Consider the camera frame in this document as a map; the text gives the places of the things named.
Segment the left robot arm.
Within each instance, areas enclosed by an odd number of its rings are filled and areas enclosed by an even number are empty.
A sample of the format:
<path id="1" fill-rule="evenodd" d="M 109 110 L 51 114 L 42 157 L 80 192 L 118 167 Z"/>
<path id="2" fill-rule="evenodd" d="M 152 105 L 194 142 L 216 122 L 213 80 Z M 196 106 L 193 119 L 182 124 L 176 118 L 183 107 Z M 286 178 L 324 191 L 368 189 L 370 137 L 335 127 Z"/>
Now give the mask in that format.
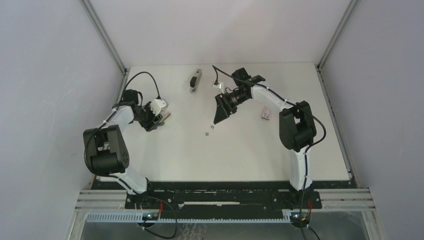
<path id="1" fill-rule="evenodd" d="M 84 162 L 92 174 L 114 179 L 129 195 L 137 195 L 138 204 L 149 209 L 155 205 L 157 196 L 148 190 L 150 181 L 130 166 L 123 132 L 134 122 L 151 132 L 162 126 L 169 114 L 165 99 L 158 96 L 145 105 L 141 100 L 141 92 L 124 90 L 110 115 L 99 126 L 83 132 Z"/>

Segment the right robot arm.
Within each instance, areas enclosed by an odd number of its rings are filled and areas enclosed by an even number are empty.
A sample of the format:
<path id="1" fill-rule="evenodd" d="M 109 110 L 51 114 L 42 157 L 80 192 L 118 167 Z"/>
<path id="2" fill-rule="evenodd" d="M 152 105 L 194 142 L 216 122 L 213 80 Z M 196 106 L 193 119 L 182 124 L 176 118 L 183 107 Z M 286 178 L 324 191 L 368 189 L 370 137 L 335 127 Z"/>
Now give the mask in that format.
<path id="1" fill-rule="evenodd" d="M 236 84 L 235 89 L 225 89 L 215 96 L 216 111 L 213 123 L 216 125 L 235 114 L 238 106 L 248 100 L 262 103 L 278 112 L 279 139 L 290 152 L 290 185 L 295 191 L 289 194 L 289 203 L 302 208 L 309 201 L 305 191 L 312 184 L 309 175 L 310 149 L 317 135 L 315 118 L 308 102 L 292 102 L 279 95 L 260 75 L 250 76 L 245 68 L 229 75 Z"/>

